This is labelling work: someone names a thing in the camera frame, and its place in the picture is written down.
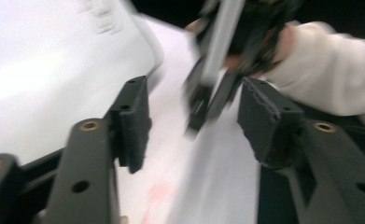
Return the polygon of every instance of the person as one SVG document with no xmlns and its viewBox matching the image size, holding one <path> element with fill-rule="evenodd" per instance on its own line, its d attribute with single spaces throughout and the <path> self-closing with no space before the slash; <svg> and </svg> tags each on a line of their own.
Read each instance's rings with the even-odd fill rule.
<svg viewBox="0 0 365 224">
<path fill-rule="evenodd" d="M 232 55 L 225 64 L 238 62 Z M 365 125 L 365 39 L 337 34 L 324 22 L 292 22 L 280 33 L 273 63 L 260 75 L 284 95 L 332 115 L 358 116 Z"/>
</svg>

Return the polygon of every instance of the white long-sleeve shirt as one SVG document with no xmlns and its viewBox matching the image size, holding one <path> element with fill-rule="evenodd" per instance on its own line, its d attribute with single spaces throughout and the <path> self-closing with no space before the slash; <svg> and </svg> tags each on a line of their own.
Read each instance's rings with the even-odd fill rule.
<svg viewBox="0 0 365 224">
<path fill-rule="evenodd" d="M 323 22 L 293 27 L 292 52 L 266 77 L 291 99 L 365 124 L 365 40 Z"/>
</svg>

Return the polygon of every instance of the pink stain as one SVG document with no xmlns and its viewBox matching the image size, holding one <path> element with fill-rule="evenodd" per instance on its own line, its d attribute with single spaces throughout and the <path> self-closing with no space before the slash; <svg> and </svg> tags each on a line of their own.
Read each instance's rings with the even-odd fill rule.
<svg viewBox="0 0 365 224">
<path fill-rule="evenodd" d="M 160 203 L 173 193 L 173 188 L 166 182 L 155 184 L 149 191 L 147 196 L 147 211 L 142 217 L 141 224 L 149 224 L 151 220 L 151 210 L 153 204 Z"/>
</svg>

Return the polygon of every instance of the dark floor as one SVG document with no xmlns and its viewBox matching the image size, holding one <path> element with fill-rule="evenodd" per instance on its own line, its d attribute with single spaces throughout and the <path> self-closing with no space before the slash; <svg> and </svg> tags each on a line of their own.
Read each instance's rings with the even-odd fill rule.
<svg viewBox="0 0 365 224">
<path fill-rule="evenodd" d="M 198 18 L 204 0 L 132 0 L 138 11 L 185 27 Z M 339 33 L 365 38 L 365 0 L 305 0 L 300 22 L 325 21 Z"/>
</svg>

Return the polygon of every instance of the white rod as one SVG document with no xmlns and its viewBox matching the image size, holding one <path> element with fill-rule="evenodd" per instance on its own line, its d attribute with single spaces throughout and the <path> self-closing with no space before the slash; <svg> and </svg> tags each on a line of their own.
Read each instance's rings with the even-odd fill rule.
<svg viewBox="0 0 365 224">
<path fill-rule="evenodd" d="M 220 3 L 200 80 L 205 86 L 213 87 L 217 83 L 219 70 L 226 58 L 245 1 L 222 0 Z"/>
</svg>

